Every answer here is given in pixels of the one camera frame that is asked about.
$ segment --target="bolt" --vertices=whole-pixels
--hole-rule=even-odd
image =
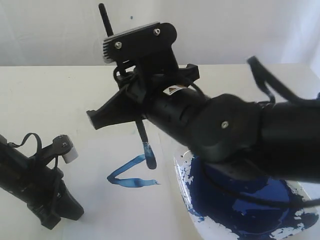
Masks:
[[[156,36],[159,36],[160,35],[160,29],[159,28],[156,28],[153,30],[153,34],[156,35]]]
[[[221,123],[221,128],[226,129],[229,126],[229,122],[224,121]]]
[[[122,42],[117,41],[117,42],[114,44],[114,47],[115,47],[116,49],[122,48]]]

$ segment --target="white table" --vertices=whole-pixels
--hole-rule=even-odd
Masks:
[[[268,68],[299,96],[314,98],[320,92],[319,79],[304,64],[274,64]],[[63,219],[50,231],[40,225],[25,203],[0,189],[1,240],[81,240],[89,236],[92,239],[141,240],[151,236],[152,239],[200,239],[174,180],[172,156],[160,146],[159,131],[151,124],[146,124],[146,128],[158,160],[157,171],[149,172],[142,166],[146,169],[144,176],[138,175],[140,167],[124,176],[152,179],[155,174],[162,178],[163,184],[157,189],[128,189],[107,182],[105,177],[124,163],[113,155],[112,147],[110,155],[102,150],[111,138],[115,143],[130,145],[130,153],[123,151],[127,160],[135,157],[133,152],[142,153],[135,152],[140,143],[133,123],[96,131],[86,115],[86,110],[98,109],[118,90],[112,78],[113,69],[113,66],[0,67],[0,133],[10,142],[19,143],[26,133],[35,132],[44,146],[59,134],[69,135],[80,156],[68,165],[60,161],[59,167],[64,171],[67,187],[85,210],[80,222]],[[209,96],[230,93],[245,101],[267,99],[257,89],[247,65],[201,65],[199,70],[201,79],[196,83]],[[135,143],[131,146],[123,142],[123,136],[130,136]],[[34,150],[32,140],[21,148],[27,156]],[[311,197],[316,197],[320,187],[307,185],[306,189]],[[132,199],[123,198],[128,191],[133,194]],[[141,214],[132,208],[132,202],[141,205],[144,209]],[[152,202],[161,209],[154,208]],[[125,217],[118,219],[115,211],[123,206],[126,212],[119,214]],[[108,214],[113,219],[107,224]],[[319,234],[320,223],[288,239],[311,240]]]

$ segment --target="white wall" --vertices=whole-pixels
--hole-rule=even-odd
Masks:
[[[103,65],[99,2],[0,0],[0,66]],[[172,23],[180,64],[244,63],[251,55],[265,63],[314,63],[320,41],[319,0],[103,2],[116,33]]]

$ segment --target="blue paint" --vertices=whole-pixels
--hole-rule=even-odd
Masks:
[[[145,161],[149,169],[156,169],[157,168],[157,162],[156,157],[154,155],[154,151],[152,151],[152,148],[149,144],[149,142],[143,142],[143,150],[145,155]]]
[[[146,158],[144,154],[135,157],[134,159],[132,159],[125,165],[119,167],[113,173],[111,173],[106,179],[112,184],[120,185],[126,188],[141,188],[145,186],[158,185],[159,183],[154,179],[143,180],[141,178],[125,178],[125,179],[116,178],[116,176],[118,176],[119,174],[122,174],[123,172],[127,171],[133,166],[143,162],[145,159]]]
[[[302,197],[292,193],[283,180],[268,177],[253,181],[233,180],[212,167],[205,168],[214,181],[235,192],[274,201],[302,201]],[[193,207],[188,211],[197,217],[211,218],[230,229],[242,240],[273,239],[269,235],[276,229],[289,227],[296,229],[300,223],[303,223],[306,229],[315,224],[319,218],[316,214],[305,213],[300,216],[301,219],[294,219],[299,209],[262,206],[229,196],[207,181],[199,158],[191,161],[188,177],[193,177],[191,183],[186,183]]]

